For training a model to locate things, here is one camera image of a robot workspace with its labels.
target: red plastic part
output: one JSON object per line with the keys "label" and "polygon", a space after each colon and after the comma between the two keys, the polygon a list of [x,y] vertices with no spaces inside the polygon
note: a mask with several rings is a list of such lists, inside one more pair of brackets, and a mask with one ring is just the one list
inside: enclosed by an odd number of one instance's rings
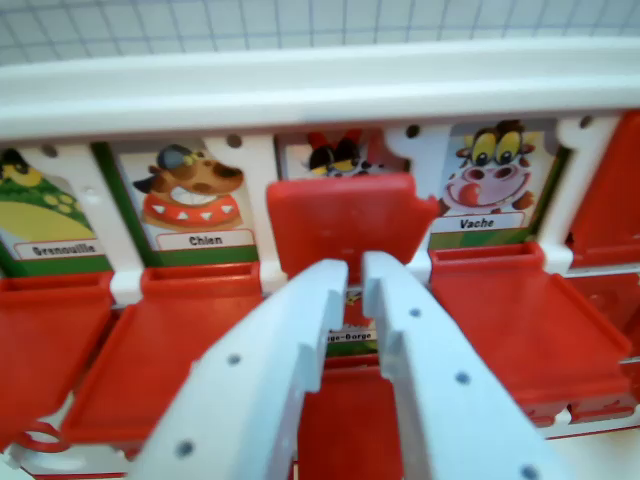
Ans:
{"label": "red plastic part", "polygon": [[299,478],[388,480],[402,471],[393,389],[377,357],[327,359],[322,388],[304,401]]}
{"label": "red plastic part", "polygon": [[293,277],[325,258],[349,264],[349,283],[360,282],[362,254],[381,250],[409,263],[438,202],[415,196],[406,173],[277,182],[267,203],[280,264]]}
{"label": "red plastic part", "polygon": [[632,343],[640,355],[640,285],[635,273],[567,279]]}
{"label": "red plastic part", "polygon": [[191,363],[262,301],[259,264],[147,269],[80,387],[62,433],[73,443],[143,441]]}
{"label": "red plastic part", "polygon": [[28,448],[35,452],[42,453],[60,453],[68,450],[71,445],[60,438],[60,432],[58,432],[50,423],[35,421],[27,427],[29,432],[45,433],[50,437],[55,438],[56,442],[41,442],[34,440],[34,438],[27,432],[22,432],[18,435],[15,443],[21,447]]}
{"label": "red plastic part", "polygon": [[109,320],[111,276],[0,280],[0,447],[62,406]]}
{"label": "red plastic part", "polygon": [[574,402],[569,405],[571,423],[612,420],[633,415],[637,400],[631,393],[607,395]]}
{"label": "red plastic part", "polygon": [[628,340],[544,273],[536,244],[431,254],[434,296],[525,411],[628,390],[619,367]]}
{"label": "red plastic part", "polygon": [[571,227],[574,267],[640,262],[638,136],[640,111],[627,113]]}

